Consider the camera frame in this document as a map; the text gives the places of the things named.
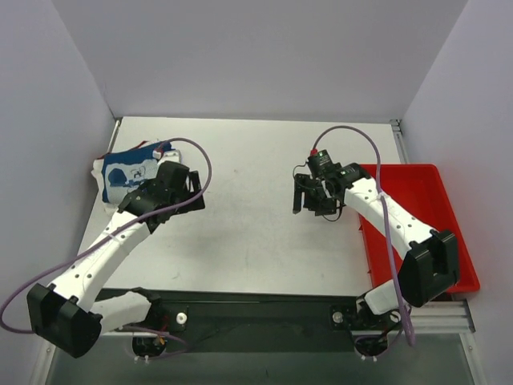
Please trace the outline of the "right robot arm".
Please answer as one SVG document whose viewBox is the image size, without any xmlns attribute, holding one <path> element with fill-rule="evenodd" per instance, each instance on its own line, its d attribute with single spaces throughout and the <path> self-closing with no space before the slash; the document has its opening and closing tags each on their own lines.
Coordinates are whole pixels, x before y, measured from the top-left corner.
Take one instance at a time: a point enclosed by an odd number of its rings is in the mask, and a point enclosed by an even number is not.
<svg viewBox="0 0 513 385">
<path fill-rule="evenodd" d="M 361 165 L 335 164 L 325 171 L 293 174 L 293 212 L 307 209 L 318 216 L 349 207 L 386 239 L 392 277 L 357 298 L 355 317 L 373 327 L 399 306 L 421 307 L 460 281 L 458 240 L 409 213 L 382 189 L 378 178 Z"/>
</svg>

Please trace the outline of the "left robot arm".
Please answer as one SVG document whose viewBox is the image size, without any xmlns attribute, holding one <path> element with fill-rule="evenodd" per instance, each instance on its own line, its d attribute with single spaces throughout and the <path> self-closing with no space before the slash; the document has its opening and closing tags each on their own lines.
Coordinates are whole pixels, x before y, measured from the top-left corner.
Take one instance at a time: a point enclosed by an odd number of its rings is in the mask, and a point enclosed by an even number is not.
<svg viewBox="0 0 513 385">
<path fill-rule="evenodd" d="M 139 325 L 166 325 L 167 312 L 155 292 L 137 287 L 106 300 L 97 297 L 131 251 L 175 215 L 204 209 L 200 176 L 165 160 L 156 177 L 129 192 L 102 234 L 47 286 L 35 284 L 26 296 L 32 331 L 68 353 L 84 356 L 107 332 Z"/>
</svg>

